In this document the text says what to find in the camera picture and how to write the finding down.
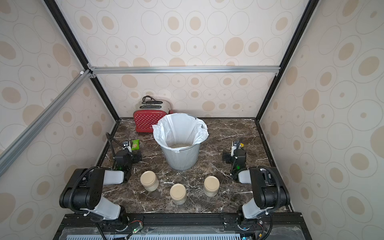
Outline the beige jar lid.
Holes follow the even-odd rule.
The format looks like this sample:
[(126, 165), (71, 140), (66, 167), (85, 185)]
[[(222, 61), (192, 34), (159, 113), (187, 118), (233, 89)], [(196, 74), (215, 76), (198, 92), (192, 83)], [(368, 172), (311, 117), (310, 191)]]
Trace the beige jar lid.
[(220, 181), (214, 176), (208, 176), (204, 180), (204, 189), (210, 193), (217, 192), (220, 187)]

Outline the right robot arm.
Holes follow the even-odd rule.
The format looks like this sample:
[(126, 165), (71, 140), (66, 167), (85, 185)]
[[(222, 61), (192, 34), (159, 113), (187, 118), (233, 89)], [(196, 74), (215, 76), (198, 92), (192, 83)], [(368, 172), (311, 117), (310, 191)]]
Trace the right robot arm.
[(282, 207), (290, 204), (288, 189), (275, 167), (247, 167), (247, 152), (243, 143), (233, 141), (231, 151), (224, 152), (223, 161), (231, 165), (230, 176), (233, 180), (248, 184), (252, 188), (253, 198), (238, 210), (238, 224), (246, 220), (260, 219), (269, 216)]

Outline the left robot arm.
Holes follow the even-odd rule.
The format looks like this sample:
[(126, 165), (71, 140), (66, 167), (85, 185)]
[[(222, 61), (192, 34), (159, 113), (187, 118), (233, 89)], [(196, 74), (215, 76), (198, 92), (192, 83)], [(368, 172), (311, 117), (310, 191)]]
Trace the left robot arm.
[(138, 140), (121, 143), (109, 133), (106, 137), (113, 155), (112, 167), (76, 169), (59, 197), (59, 205), (75, 214), (125, 226), (129, 221), (125, 208), (103, 197), (102, 191), (107, 185), (127, 183), (133, 165), (142, 160), (142, 154)]

